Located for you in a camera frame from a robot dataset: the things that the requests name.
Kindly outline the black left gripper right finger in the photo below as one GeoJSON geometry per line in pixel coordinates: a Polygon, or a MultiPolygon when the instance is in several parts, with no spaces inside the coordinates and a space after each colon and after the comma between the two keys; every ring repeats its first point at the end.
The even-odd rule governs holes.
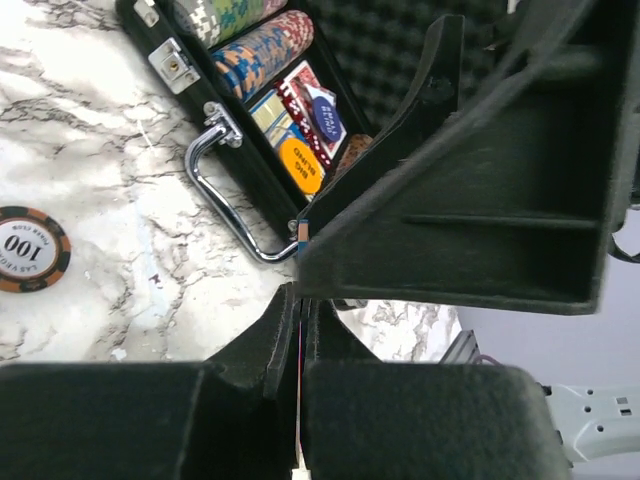
{"type": "Polygon", "coordinates": [[[302,446],[316,479],[567,479],[539,384],[487,365],[384,362],[317,302],[302,446]]]}

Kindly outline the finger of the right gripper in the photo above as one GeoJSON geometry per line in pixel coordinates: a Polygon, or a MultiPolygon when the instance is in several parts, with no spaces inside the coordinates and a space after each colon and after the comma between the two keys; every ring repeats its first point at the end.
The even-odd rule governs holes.
{"type": "Polygon", "coordinates": [[[298,256],[309,298],[594,312],[635,173],[635,5],[524,1],[473,97],[298,256]]]}
{"type": "Polygon", "coordinates": [[[353,142],[344,163],[375,155],[403,159],[425,142],[457,109],[465,17],[446,14],[428,29],[409,90],[392,119],[371,141],[353,142]]]}

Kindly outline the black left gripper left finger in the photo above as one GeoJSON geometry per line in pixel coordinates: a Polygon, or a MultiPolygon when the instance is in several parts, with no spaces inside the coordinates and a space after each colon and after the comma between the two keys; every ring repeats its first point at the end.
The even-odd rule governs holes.
{"type": "Polygon", "coordinates": [[[293,286],[280,286],[205,361],[3,367],[2,477],[289,478],[296,308],[293,286]]]}

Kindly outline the blue small blind button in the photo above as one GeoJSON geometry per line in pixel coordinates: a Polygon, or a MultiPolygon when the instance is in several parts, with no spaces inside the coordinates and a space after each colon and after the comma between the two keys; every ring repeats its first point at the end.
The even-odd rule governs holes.
{"type": "Polygon", "coordinates": [[[338,142],[343,134],[341,119],[336,108],[325,97],[318,96],[312,101],[312,118],[328,143],[338,142]]]}

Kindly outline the yellow big blind button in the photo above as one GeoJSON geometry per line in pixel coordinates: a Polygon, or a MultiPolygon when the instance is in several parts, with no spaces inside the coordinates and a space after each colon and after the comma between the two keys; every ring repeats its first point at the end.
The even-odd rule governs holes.
{"type": "Polygon", "coordinates": [[[298,138],[288,138],[279,147],[279,157],[304,195],[315,195],[321,188],[324,169],[311,148],[298,138]]]}

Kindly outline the blue 10 poker chip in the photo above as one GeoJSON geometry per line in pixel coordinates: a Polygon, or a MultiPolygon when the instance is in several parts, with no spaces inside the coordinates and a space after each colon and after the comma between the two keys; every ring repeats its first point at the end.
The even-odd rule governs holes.
{"type": "Polygon", "coordinates": [[[297,224],[297,256],[302,254],[308,245],[309,238],[309,221],[307,219],[299,220],[297,224]]]}

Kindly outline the brown 100 poker chip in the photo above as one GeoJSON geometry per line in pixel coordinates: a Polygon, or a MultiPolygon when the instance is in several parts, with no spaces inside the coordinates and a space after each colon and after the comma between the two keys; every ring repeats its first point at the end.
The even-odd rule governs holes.
{"type": "Polygon", "coordinates": [[[24,206],[1,207],[1,290],[31,293],[58,282],[71,260],[71,243],[48,214],[24,206]]]}

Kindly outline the red 5 poker chip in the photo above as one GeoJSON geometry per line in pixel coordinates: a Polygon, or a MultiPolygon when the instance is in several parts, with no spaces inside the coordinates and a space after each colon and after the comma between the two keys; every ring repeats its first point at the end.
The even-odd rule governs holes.
{"type": "Polygon", "coordinates": [[[302,374],[304,366],[304,315],[305,315],[305,301],[302,300],[300,304],[299,320],[298,320],[298,335],[297,335],[297,374],[296,374],[296,421],[295,421],[295,453],[296,453],[296,469],[294,474],[300,476],[303,472],[306,472],[306,464],[304,460],[303,448],[301,444],[301,391],[302,391],[302,374]]]}

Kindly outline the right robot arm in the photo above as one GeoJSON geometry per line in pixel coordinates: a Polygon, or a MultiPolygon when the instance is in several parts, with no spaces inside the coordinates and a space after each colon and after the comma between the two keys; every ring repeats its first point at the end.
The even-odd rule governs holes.
{"type": "MultiPolygon", "coordinates": [[[[596,310],[639,156],[639,5],[522,2],[460,101],[464,27],[457,14],[429,26],[396,115],[300,214],[303,298],[596,310]]],[[[635,387],[353,360],[317,322],[308,331],[302,444],[316,479],[567,479],[639,447],[635,387]]]]}

